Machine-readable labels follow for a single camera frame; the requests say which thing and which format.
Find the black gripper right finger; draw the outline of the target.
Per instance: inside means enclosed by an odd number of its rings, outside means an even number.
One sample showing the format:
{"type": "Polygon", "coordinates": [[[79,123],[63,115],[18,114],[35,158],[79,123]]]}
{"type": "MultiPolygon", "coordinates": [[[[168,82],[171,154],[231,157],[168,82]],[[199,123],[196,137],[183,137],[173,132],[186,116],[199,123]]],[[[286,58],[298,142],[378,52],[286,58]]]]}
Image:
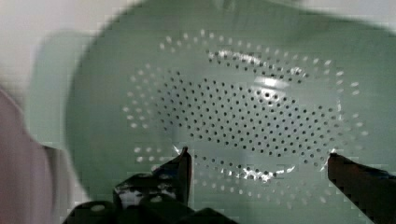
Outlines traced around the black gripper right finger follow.
{"type": "Polygon", "coordinates": [[[328,159],[329,180],[374,224],[395,224],[395,176],[340,154],[328,159]]]}

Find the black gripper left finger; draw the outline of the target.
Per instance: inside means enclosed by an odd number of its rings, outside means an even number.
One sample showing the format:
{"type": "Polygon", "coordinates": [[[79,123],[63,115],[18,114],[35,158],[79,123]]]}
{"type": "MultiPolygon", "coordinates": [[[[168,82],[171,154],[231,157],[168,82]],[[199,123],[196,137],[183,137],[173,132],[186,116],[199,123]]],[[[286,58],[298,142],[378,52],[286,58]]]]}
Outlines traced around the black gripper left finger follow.
{"type": "Polygon", "coordinates": [[[144,198],[166,195],[185,205],[191,189],[192,161],[188,147],[151,174],[136,174],[113,189],[113,202],[121,209],[138,206],[144,198]]]}

